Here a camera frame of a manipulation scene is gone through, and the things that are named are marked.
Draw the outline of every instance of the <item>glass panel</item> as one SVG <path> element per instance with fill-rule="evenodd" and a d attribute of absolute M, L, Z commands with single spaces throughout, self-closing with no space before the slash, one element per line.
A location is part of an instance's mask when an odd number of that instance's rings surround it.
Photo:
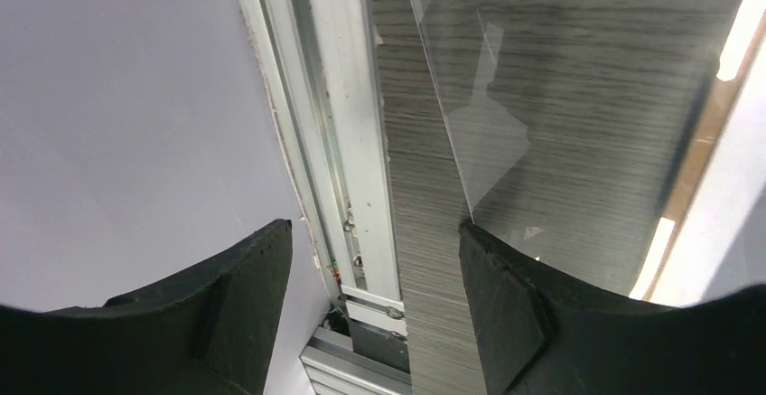
<path fill-rule="evenodd" d="M 628 295 L 741 1 L 411 0 L 474 222 Z"/>

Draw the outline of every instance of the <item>white wall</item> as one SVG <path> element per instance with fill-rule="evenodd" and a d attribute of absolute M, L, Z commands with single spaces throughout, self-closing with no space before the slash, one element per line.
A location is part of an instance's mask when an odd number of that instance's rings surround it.
<path fill-rule="evenodd" d="M 0 0 L 0 302 L 100 306 L 294 220 L 267 393 L 328 305 L 237 0 Z"/>

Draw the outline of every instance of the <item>transparent plastic sheet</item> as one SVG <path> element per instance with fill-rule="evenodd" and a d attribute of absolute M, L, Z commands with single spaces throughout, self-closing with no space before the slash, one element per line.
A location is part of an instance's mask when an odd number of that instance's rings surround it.
<path fill-rule="evenodd" d="M 411 0 L 473 221 L 629 295 L 741 1 Z"/>

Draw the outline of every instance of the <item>gray laminate board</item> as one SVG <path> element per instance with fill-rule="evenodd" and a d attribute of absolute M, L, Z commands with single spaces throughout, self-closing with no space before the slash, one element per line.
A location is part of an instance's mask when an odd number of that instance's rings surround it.
<path fill-rule="evenodd" d="M 453 148 L 409 0 L 371 2 L 413 387 L 483 393 Z M 467 184 L 487 187 L 472 196 L 477 223 L 627 294 L 738 3 L 431 0 L 423 23 L 442 107 Z M 494 45 L 490 29 L 501 33 Z M 484 176 L 501 162 L 514 167 Z"/>

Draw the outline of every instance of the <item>wooden floor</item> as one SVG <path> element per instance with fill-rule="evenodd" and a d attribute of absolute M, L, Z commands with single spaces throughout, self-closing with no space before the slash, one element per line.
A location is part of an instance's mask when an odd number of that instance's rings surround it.
<path fill-rule="evenodd" d="M 431 0 L 438 96 L 410 1 L 371 3 L 413 387 L 484 393 L 457 257 L 469 206 L 628 294 L 739 0 Z"/>

